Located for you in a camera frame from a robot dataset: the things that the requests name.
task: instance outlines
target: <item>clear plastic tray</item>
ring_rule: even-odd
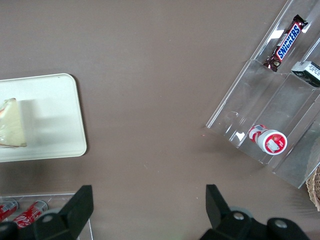
[[[48,211],[50,210],[59,210],[61,209],[72,197],[74,194],[44,194],[44,195],[14,195],[14,196],[4,196],[0,197],[0,203],[3,201],[3,198],[13,198],[19,204],[19,209],[14,212],[11,216],[6,218],[5,221],[12,221],[19,214],[27,210],[27,208],[33,204],[35,201],[42,200],[48,204]],[[93,234],[91,229],[90,219],[82,229],[77,240],[93,240]]]
[[[308,25],[273,72],[263,63],[297,14]],[[291,69],[300,61],[320,65],[319,26],[320,1],[289,0],[206,125],[297,188],[320,163],[320,151],[316,150],[320,146],[320,88]],[[284,133],[286,151],[272,156],[252,143],[248,132],[257,124]]]

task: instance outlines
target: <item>wicker basket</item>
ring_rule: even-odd
[[[310,178],[306,181],[306,186],[311,201],[320,212],[320,166],[315,169]]]

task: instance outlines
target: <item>metal screw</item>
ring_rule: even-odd
[[[43,223],[50,222],[53,218],[54,218],[53,216],[47,215],[47,216],[45,216],[45,217],[42,219],[42,222],[43,222]]]
[[[237,220],[243,220],[245,219],[245,216],[243,216],[240,212],[236,212],[233,214],[233,217]]]
[[[0,232],[3,232],[8,229],[8,225],[0,226]]]
[[[282,220],[275,220],[275,225],[277,226],[277,227],[279,227],[279,228],[282,228],[282,229],[286,229],[288,226],[287,226],[287,224],[284,222],[284,221],[282,221]]]

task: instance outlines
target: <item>red and white cup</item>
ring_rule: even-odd
[[[281,154],[288,145],[287,137],[283,133],[261,124],[249,130],[249,138],[269,155]]]

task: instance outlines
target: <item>snickers bar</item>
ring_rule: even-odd
[[[307,24],[308,23],[305,20],[303,20],[299,15],[296,15],[293,18],[293,21],[291,22],[288,29],[282,34],[281,40],[275,47],[271,56],[265,61],[263,65],[266,66],[268,69],[271,69],[274,72],[276,72],[278,70],[278,67],[282,63],[284,57],[288,53],[289,49],[301,33],[301,30]]]

